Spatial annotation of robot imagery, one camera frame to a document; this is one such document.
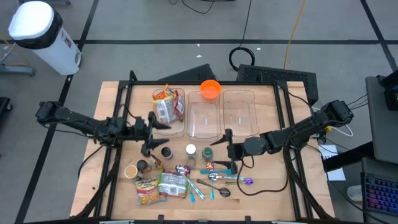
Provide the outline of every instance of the snack package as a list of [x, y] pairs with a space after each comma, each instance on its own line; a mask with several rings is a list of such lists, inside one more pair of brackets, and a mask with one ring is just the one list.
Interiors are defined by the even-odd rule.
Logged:
[[152, 98], [161, 123], [169, 124], [176, 119], [183, 121], [184, 100], [177, 90], [166, 85], [162, 92], [152, 95]]
[[138, 206], [166, 201], [165, 195], [159, 193], [159, 177], [136, 181], [135, 185], [137, 189]]
[[186, 177], [163, 171], [160, 174], [159, 193], [185, 198], [187, 196], [187, 184]]

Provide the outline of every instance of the bottle cap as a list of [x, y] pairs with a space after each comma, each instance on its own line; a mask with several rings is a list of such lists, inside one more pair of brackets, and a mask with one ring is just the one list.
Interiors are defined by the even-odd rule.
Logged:
[[187, 151], [188, 154], [194, 154], [197, 151], [197, 148], [195, 147], [194, 144], [189, 144], [187, 145], [185, 150]]
[[203, 151], [203, 153], [206, 156], [211, 156], [213, 154], [213, 150], [211, 150], [209, 147], [206, 147], [205, 150]]
[[168, 147], [163, 147], [161, 153], [162, 153], [162, 156], [169, 157], [172, 154], [172, 151]]
[[148, 167], [148, 163], [145, 160], [140, 160], [137, 162], [138, 170], [145, 170]]

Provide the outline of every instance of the orange cup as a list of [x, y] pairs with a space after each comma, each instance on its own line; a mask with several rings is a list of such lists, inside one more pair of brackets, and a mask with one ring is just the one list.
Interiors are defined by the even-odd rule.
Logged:
[[200, 85], [200, 93], [206, 99], [215, 99], [221, 93], [221, 85], [216, 80], [206, 80]]

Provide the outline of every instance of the clear plastic container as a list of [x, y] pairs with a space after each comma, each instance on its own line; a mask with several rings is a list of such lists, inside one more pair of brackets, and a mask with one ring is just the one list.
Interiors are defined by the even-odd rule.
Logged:
[[258, 134], [255, 94], [250, 90], [227, 90], [223, 93], [224, 128], [236, 137]]
[[194, 139], [211, 139], [221, 134], [220, 96], [214, 100], [202, 97], [200, 91], [188, 94], [187, 134]]
[[[182, 97], [184, 104], [186, 104], [185, 102], [185, 92], [183, 89], [181, 88], [173, 88], [172, 86], [170, 86], [170, 88], [172, 90], [177, 90], [178, 94]], [[162, 92], [163, 89], [157, 89], [153, 92], [153, 95], [156, 95], [160, 92]], [[182, 137], [184, 135], [184, 129], [185, 129], [185, 120], [187, 118], [186, 116], [186, 108], [187, 106], [184, 105], [184, 112], [183, 112], [183, 120], [180, 121], [179, 119], [176, 119], [175, 121], [171, 121], [169, 124], [170, 127], [172, 127], [171, 129], [164, 129], [164, 130], [158, 130], [158, 129], [153, 129], [152, 132], [154, 134], [157, 135], [161, 135], [161, 136], [168, 136], [170, 137]], [[158, 111], [156, 110], [156, 105], [153, 104], [153, 110], [156, 114], [156, 117], [159, 119], [159, 115], [158, 115]]]

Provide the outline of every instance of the paper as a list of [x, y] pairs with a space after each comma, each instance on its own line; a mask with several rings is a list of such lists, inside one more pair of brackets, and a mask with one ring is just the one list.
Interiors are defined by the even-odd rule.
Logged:
[[[322, 153], [323, 159], [328, 159], [333, 156], [337, 156], [337, 148], [335, 145], [319, 145], [319, 150]], [[346, 176], [344, 175], [343, 168], [339, 168], [333, 171], [328, 172], [328, 177], [330, 181], [345, 181]]]

